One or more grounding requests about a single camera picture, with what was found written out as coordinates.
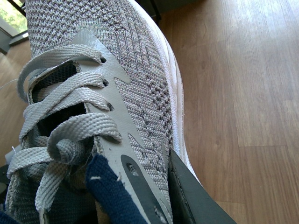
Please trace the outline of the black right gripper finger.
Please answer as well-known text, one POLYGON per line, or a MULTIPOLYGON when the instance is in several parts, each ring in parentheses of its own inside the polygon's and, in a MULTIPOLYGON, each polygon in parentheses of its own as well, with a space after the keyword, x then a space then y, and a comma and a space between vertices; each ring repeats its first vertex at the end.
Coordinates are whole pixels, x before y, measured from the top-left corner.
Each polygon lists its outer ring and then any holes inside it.
POLYGON ((169 152, 168 184, 175 224, 234 224, 209 196, 174 150, 169 152))

